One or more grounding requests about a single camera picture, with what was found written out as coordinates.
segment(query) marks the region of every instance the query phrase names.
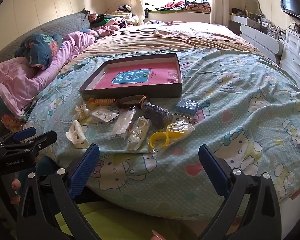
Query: brown leather strap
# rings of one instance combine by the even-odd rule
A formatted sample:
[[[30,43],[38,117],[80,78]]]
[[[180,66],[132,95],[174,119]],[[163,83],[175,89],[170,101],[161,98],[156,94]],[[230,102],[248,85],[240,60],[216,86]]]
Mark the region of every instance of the brown leather strap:
[[[119,99],[118,106],[119,106],[119,108],[131,108],[134,106],[141,108],[141,104],[143,102],[140,102],[140,101],[143,98],[144,98],[143,102],[150,102],[150,98],[147,96],[130,96],[130,97],[125,97],[125,98]]]

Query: blue label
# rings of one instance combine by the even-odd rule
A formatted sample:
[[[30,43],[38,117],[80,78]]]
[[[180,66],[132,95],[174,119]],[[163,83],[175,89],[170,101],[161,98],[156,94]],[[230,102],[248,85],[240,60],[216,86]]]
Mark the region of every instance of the blue label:
[[[149,69],[138,69],[133,71],[121,72],[112,81],[112,84],[129,84],[136,82],[147,82],[149,79]]]

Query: television screen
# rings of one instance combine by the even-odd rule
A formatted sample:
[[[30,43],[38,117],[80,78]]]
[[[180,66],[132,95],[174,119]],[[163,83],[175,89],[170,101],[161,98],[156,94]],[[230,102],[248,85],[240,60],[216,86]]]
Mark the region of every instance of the television screen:
[[[300,8],[295,0],[281,0],[281,9],[300,20]]]

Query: open cardboard box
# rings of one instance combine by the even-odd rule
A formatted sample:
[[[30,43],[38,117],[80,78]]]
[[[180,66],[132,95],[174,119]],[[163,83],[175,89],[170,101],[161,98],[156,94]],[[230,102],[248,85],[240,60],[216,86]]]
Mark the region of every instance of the open cardboard box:
[[[89,98],[178,98],[182,79],[175,53],[124,57],[104,62],[79,88]]]

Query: gray quilted headboard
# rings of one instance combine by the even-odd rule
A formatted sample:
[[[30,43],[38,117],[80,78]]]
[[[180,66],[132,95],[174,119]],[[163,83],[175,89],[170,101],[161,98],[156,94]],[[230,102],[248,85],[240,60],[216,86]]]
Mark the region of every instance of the gray quilted headboard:
[[[62,36],[65,36],[66,34],[71,32],[88,29],[90,27],[90,23],[88,20],[89,13],[89,11],[83,9],[81,12],[52,20],[28,31],[19,38],[15,39],[5,48],[0,50],[0,62],[11,59],[12,54],[16,51],[17,48],[20,47],[21,42],[32,33],[58,33]]]

